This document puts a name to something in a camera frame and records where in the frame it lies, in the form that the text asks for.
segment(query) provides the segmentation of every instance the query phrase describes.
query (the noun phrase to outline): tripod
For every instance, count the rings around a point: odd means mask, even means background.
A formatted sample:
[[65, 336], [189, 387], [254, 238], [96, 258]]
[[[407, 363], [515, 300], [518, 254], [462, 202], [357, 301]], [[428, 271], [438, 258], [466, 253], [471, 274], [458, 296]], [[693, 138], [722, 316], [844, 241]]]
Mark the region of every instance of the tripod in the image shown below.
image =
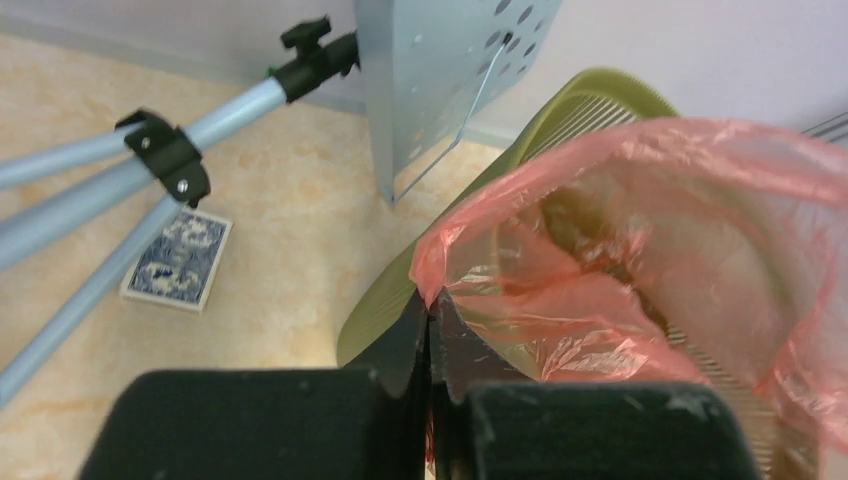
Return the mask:
[[355, 33], [322, 46], [328, 18], [303, 22], [281, 35], [296, 58], [185, 129], [139, 110], [112, 133], [0, 163], [0, 189], [25, 184], [119, 154], [135, 155], [0, 222], [0, 269], [67, 235], [154, 180], [167, 190], [159, 203], [89, 276], [44, 328], [0, 371], [0, 408], [20, 390], [112, 289], [150, 243], [187, 204], [195, 208], [211, 192], [201, 152], [284, 103], [292, 103], [327, 79], [359, 65]]

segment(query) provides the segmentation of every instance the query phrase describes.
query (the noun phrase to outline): playing card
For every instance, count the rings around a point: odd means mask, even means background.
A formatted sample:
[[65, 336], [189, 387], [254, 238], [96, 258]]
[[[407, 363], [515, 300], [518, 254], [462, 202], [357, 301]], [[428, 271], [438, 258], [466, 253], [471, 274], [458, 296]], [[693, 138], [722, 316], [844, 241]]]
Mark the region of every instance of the playing card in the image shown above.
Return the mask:
[[185, 209], [147, 247], [121, 283], [121, 296], [200, 312], [233, 223]]

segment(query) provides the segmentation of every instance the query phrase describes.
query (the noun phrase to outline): marble floor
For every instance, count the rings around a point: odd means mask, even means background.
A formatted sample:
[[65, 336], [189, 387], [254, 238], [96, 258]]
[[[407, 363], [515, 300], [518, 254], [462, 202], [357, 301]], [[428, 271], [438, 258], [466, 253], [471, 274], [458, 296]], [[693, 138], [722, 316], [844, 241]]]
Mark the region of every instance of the marble floor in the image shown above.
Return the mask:
[[[0, 36], [0, 159], [109, 131], [139, 106], [186, 124], [239, 91]], [[72, 478], [116, 396], [145, 371], [333, 366], [370, 282], [498, 153], [460, 144], [392, 209], [376, 193], [359, 116], [297, 104], [210, 149], [213, 193], [201, 207], [235, 226], [204, 313], [110, 293], [0, 411], [0, 478]], [[2, 191], [0, 218], [116, 160]], [[0, 272], [0, 367], [161, 195], [151, 185]]]

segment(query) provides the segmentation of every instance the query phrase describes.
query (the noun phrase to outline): translucent plastic bag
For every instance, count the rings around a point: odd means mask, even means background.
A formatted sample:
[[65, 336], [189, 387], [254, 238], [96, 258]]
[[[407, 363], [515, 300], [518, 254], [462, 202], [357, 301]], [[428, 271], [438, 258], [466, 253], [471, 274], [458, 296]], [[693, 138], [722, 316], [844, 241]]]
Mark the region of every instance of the translucent plastic bag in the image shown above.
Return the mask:
[[737, 121], [578, 137], [419, 240], [410, 277], [542, 381], [704, 381], [680, 329], [848, 452], [848, 151]]

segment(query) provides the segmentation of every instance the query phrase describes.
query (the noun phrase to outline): metal plate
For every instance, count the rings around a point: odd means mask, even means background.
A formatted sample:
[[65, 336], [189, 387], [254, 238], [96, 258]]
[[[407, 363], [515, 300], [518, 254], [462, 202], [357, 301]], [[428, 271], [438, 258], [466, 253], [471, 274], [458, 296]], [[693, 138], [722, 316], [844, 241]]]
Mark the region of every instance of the metal plate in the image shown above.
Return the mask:
[[356, 0], [357, 37], [377, 188], [455, 135], [507, 32], [477, 110], [536, 59], [560, 0]]

